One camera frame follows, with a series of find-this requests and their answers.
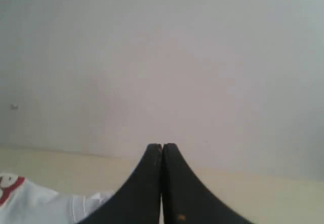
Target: white fabric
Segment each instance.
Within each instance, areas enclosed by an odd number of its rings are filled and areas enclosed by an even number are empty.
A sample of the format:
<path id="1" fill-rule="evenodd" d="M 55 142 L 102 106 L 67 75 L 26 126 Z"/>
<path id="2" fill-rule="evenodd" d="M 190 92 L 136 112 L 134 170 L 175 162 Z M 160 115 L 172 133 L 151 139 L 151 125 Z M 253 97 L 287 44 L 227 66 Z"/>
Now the white fabric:
<path id="1" fill-rule="evenodd" d="M 75 224 L 112 194 L 63 195 L 24 177 L 0 173 L 0 224 Z"/>

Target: red print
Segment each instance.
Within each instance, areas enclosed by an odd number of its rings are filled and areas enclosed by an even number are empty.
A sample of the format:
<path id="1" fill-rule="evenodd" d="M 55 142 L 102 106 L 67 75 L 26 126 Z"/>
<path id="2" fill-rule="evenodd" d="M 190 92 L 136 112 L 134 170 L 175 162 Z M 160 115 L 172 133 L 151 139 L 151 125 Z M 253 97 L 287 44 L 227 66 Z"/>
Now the red print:
<path id="1" fill-rule="evenodd" d="M 10 194 L 19 187 L 24 180 L 24 177 L 18 177 L 11 174 L 0 175 L 0 206 L 7 201 Z"/>

